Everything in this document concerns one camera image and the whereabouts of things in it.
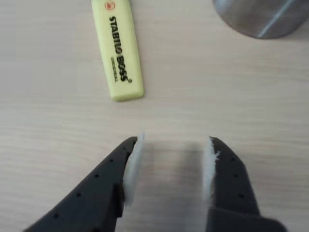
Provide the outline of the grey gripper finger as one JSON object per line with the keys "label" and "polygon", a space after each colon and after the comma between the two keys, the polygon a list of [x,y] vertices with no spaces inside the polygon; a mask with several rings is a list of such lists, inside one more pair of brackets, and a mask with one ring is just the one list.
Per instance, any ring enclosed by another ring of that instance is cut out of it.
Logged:
{"label": "grey gripper finger", "polygon": [[27,232],[113,232],[133,203],[145,134],[129,137]]}
{"label": "grey gripper finger", "polygon": [[203,183],[210,189],[207,232],[285,232],[278,220],[261,215],[245,164],[222,140],[209,137]]}

